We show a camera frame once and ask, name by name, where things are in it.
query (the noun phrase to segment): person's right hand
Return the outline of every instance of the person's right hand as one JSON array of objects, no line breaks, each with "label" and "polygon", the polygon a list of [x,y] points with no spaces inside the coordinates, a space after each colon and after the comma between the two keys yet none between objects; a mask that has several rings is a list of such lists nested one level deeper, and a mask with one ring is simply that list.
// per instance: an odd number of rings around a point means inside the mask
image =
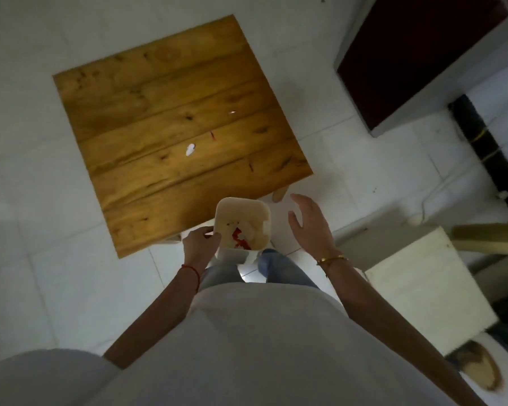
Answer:
[{"label": "person's right hand", "polygon": [[288,211],[288,222],[299,245],[317,261],[339,256],[341,253],[318,204],[304,195],[291,194],[290,197],[299,206],[303,217],[301,226],[295,213]]}]

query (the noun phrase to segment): wooden table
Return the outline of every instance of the wooden table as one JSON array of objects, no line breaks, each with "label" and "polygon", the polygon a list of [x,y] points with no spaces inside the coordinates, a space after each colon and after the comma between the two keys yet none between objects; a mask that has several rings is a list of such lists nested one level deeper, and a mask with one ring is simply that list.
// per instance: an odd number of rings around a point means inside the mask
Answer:
[{"label": "wooden table", "polygon": [[233,16],[54,82],[121,258],[312,174]]}]

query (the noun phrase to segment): plastic container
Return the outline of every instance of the plastic container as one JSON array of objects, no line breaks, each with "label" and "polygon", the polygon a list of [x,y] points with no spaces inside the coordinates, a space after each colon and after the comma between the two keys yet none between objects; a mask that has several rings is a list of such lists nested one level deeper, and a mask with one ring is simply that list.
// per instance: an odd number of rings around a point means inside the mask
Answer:
[{"label": "plastic container", "polygon": [[[251,250],[235,247],[232,234],[240,223]],[[271,241],[271,210],[262,201],[228,197],[217,205],[214,231],[222,234],[217,259],[224,264],[251,264]]]}]

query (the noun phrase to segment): table leg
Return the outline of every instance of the table leg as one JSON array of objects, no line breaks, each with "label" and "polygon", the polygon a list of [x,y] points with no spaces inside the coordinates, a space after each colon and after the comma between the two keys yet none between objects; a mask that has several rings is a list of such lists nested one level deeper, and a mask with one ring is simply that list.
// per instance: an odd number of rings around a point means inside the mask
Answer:
[{"label": "table leg", "polygon": [[181,241],[182,241],[181,234],[177,234],[177,235],[174,235],[168,239],[164,239],[163,241],[155,242],[154,244],[155,245],[179,244],[179,243],[181,243]]},{"label": "table leg", "polygon": [[286,191],[289,187],[290,185],[286,185],[285,187],[278,188],[277,191],[273,192],[273,202],[277,203],[282,201],[282,198],[286,195]]}]

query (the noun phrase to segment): jeans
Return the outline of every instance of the jeans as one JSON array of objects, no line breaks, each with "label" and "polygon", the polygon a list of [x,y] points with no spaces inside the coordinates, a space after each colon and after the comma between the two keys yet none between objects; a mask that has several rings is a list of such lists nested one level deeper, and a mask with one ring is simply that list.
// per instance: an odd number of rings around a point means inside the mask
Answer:
[{"label": "jeans", "polygon": [[[290,258],[285,257],[274,249],[266,249],[258,257],[258,271],[272,284],[291,284],[312,286],[318,288],[301,268],[294,264]],[[199,290],[211,286],[244,282],[237,270],[237,265],[223,264],[210,266],[202,275]]]}]

